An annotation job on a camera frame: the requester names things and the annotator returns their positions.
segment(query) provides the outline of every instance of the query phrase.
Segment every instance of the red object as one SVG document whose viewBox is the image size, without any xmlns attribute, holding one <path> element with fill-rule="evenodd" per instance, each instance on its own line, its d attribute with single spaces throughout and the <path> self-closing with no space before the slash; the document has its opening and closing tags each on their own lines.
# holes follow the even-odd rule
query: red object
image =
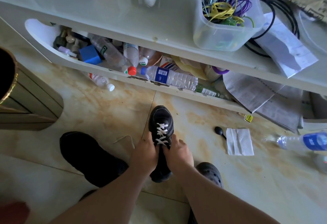
<svg viewBox="0 0 327 224">
<path fill-rule="evenodd" d="M 0 207 L 1 224 L 23 224 L 29 215 L 25 202 L 14 202 Z"/>
<path fill-rule="evenodd" d="M 136 74 L 136 67 L 134 66 L 130 66 L 128 69 L 127 69 L 127 72 L 129 75 L 135 75 Z"/>
</svg>

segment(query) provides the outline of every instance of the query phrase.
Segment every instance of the translucent plastic bin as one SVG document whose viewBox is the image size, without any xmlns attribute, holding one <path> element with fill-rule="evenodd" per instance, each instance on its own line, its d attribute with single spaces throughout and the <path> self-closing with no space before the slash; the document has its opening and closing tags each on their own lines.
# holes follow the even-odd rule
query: translucent plastic bin
<svg viewBox="0 0 327 224">
<path fill-rule="evenodd" d="M 254 21 L 244 19 L 244 27 L 214 24 L 207 20 L 202 12 L 202 1 L 196 0 L 196 8 L 193 22 L 194 43 L 209 50 L 235 51 L 243 46 L 264 25 L 264 15 L 259 0 L 250 0 L 252 7 L 246 12 L 246 16 Z"/>
</svg>

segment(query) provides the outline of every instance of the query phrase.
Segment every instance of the yellow tag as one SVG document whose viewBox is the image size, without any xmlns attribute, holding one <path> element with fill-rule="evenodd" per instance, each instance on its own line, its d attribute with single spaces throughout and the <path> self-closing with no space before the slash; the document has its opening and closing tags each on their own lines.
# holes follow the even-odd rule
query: yellow tag
<svg viewBox="0 0 327 224">
<path fill-rule="evenodd" d="M 244 120 L 247 121 L 248 123 L 251 123 L 253 119 L 253 116 L 251 115 L 245 115 Z"/>
</svg>

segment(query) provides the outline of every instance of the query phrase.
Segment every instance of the barcode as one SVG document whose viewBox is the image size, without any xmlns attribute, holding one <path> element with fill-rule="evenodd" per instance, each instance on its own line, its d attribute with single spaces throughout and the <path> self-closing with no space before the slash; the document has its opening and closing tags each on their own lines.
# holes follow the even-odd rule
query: barcode
<svg viewBox="0 0 327 224">
<path fill-rule="evenodd" d="M 203 88 L 202 89 L 202 92 L 201 92 L 202 94 L 205 94 L 205 95 L 209 95 L 209 96 L 216 96 L 216 93 L 215 92 L 213 92 L 213 91 L 211 91 L 211 90 L 208 90 L 208 89 L 205 89 L 205 88 Z"/>
<path fill-rule="evenodd" d="M 167 72 L 159 69 L 158 70 L 158 74 L 161 74 L 161 75 L 165 75 L 166 76 L 167 75 Z"/>
</svg>

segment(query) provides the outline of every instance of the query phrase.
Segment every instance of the red bottle cap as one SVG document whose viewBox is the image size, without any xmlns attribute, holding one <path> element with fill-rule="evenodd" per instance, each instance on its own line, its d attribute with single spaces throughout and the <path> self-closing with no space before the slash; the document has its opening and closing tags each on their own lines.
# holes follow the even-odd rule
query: red bottle cap
<svg viewBox="0 0 327 224">
<path fill-rule="evenodd" d="M 130 66 L 128 69 L 127 69 L 127 72 L 129 75 L 135 75 L 136 74 L 136 67 L 135 66 Z"/>
</svg>

